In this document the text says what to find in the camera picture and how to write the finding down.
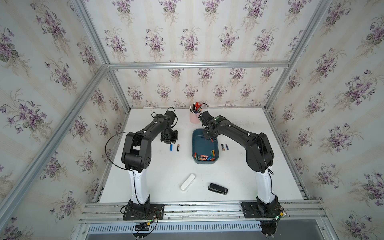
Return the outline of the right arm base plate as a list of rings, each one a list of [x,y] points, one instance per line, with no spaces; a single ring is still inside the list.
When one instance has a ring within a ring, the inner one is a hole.
[[[279,220],[284,215],[284,208],[277,200],[269,204],[257,199],[256,202],[241,202],[241,207],[246,219],[272,219]]]

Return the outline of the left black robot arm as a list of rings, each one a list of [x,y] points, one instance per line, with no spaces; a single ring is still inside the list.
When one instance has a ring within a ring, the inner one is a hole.
[[[128,132],[125,138],[121,161],[129,172],[132,188],[130,203],[135,207],[149,204],[150,194],[147,188],[147,168],[152,160],[152,142],[160,136],[165,144],[174,144],[178,140],[178,131],[173,130],[178,117],[173,107],[164,114],[156,114],[153,120],[142,130]]]

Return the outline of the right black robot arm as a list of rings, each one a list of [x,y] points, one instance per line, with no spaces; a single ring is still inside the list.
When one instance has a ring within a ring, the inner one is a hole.
[[[275,154],[267,135],[242,129],[221,115],[214,118],[208,111],[200,114],[199,120],[203,125],[205,139],[224,135],[245,149],[246,163],[257,173],[257,201],[265,206],[275,204],[277,196],[272,192],[273,173],[270,170]]]

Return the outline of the teal plastic storage box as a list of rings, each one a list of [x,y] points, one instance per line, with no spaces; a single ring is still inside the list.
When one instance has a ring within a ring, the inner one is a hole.
[[[206,140],[203,129],[194,130],[192,135],[192,157],[197,164],[214,164],[219,159],[217,138]]]

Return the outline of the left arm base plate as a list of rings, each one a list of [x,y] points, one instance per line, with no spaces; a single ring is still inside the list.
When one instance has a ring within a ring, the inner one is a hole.
[[[133,207],[129,205],[121,208],[124,221],[133,220],[162,220],[164,218],[164,204],[150,204],[146,206],[139,206],[134,204]]]

